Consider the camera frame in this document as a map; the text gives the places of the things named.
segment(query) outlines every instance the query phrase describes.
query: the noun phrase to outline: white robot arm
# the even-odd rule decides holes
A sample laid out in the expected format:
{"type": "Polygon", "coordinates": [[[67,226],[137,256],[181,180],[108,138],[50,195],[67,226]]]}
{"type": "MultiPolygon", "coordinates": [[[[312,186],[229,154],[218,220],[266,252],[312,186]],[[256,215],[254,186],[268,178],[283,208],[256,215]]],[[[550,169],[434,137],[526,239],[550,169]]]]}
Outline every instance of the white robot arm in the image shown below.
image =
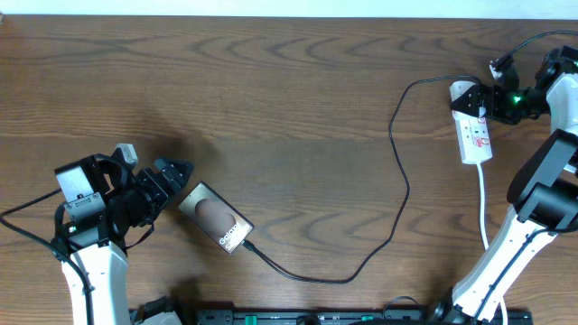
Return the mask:
{"type": "Polygon", "coordinates": [[[513,60],[500,71],[490,65],[492,75],[504,88],[464,81],[452,85],[454,117],[456,114],[485,116],[516,124],[522,118],[538,118],[542,113],[549,113],[552,135],[512,181],[508,191],[512,205],[498,235],[474,269],[453,287],[451,302],[446,302],[445,310],[438,310],[434,319],[492,320],[499,301],[524,267],[555,239],[558,230],[574,223],[578,214],[574,191],[578,188],[558,179],[558,175],[562,170],[576,173],[577,59],[578,51],[567,47],[550,52],[536,74],[535,88],[517,89],[513,60]],[[460,91],[460,95],[463,94],[456,98],[459,85],[470,88],[460,91]]]}
{"type": "MultiPolygon", "coordinates": [[[[120,144],[110,157],[95,154],[55,170],[66,203],[55,213],[52,244],[66,252],[89,281],[95,325],[133,323],[126,299],[126,251],[131,246],[126,245],[125,235],[129,228],[150,225],[137,244],[148,237],[153,222],[192,173],[189,162],[159,158],[154,162],[159,172],[145,168],[134,175],[137,163],[134,147],[120,144]],[[70,222],[63,224],[65,209],[70,222]]],[[[62,272],[70,289],[74,324],[87,324],[79,274],[67,263],[62,263],[62,272]]],[[[164,312],[144,324],[180,325],[178,320],[173,312],[164,312]]]]}

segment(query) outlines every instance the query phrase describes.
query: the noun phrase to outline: wooden table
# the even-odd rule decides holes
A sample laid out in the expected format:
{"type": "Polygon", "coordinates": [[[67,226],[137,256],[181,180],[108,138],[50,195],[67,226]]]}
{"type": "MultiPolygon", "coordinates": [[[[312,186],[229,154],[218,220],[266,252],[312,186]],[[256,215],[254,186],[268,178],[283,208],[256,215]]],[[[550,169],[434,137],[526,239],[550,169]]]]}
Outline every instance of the wooden table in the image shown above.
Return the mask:
{"type": "MultiPolygon", "coordinates": [[[[8,16],[0,27],[1,209],[58,187],[53,169],[132,143],[139,168],[160,155],[192,161],[255,225],[250,239],[298,274],[349,276],[388,236],[405,195],[387,122],[416,79],[471,73],[527,37],[572,22],[8,16]]],[[[522,85],[566,37],[516,57],[522,85]]],[[[238,307],[380,308],[398,295],[436,302],[482,253],[476,168],[462,165],[450,82],[409,93],[395,139],[412,184],[396,236],[347,285],[297,283],[239,249],[227,256],[172,208],[129,252],[136,307],[165,294],[238,307]]],[[[490,124],[484,164],[493,237],[517,169],[549,117],[490,124]]],[[[10,219],[51,238],[62,197],[10,219]]],[[[131,230],[128,241],[144,232],[131,230]]],[[[562,236],[518,278],[508,307],[536,324],[574,323],[578,240],[562,236]]],[[[0,323],[70,324],[70,297],[44,248],[0,230],[0,323]]]]}

